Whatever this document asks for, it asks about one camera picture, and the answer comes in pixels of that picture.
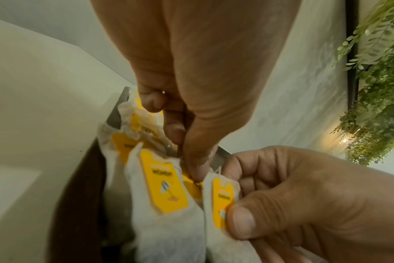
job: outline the hand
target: hand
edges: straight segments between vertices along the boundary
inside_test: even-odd
[[[289,147],[233,155],[223,174],[245,196],[227,214],[229,231],[255,239],[266,262],[271,247],[292,259],[289,247],[303,247],[330,262],[394,263],[393,175]]]
[[[91,0],[197,180],[250,119],[301,0]]]

